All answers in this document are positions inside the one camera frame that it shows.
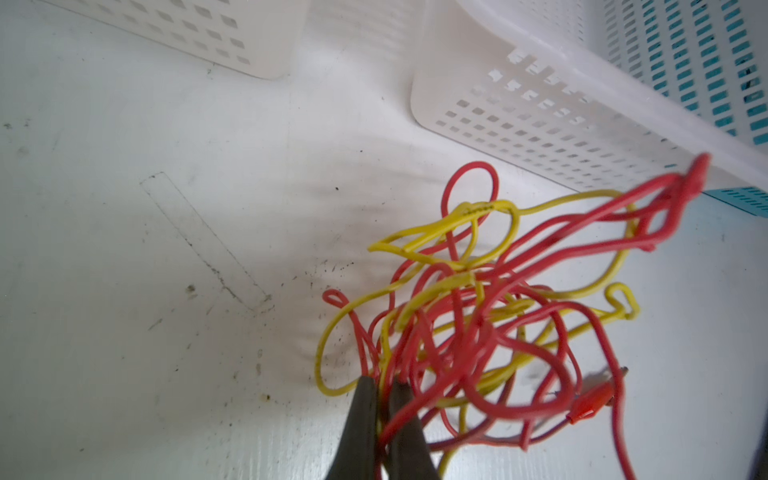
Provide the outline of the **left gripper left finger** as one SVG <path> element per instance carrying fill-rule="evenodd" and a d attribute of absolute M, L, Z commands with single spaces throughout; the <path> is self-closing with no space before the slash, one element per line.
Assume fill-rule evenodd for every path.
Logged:
<path fill-rule="evenodd" d="M 326 480 L 373 480 L 377 468 L 378 391 L 375 380 L 362 376 Z"/>

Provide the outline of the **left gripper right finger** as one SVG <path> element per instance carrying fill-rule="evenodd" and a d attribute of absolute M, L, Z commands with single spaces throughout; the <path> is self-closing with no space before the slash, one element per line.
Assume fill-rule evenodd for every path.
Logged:
<path fill-rule="evenodd" d="M 388 398 L 388 420 L 414 399 L 412 388 L 407 383 L 396 381 Z M 390 479 L 394 480 L 440 480 L 430 456 L 422 424 L 418 417 L 409 419 L 387 444 L 385 466 Z"/>

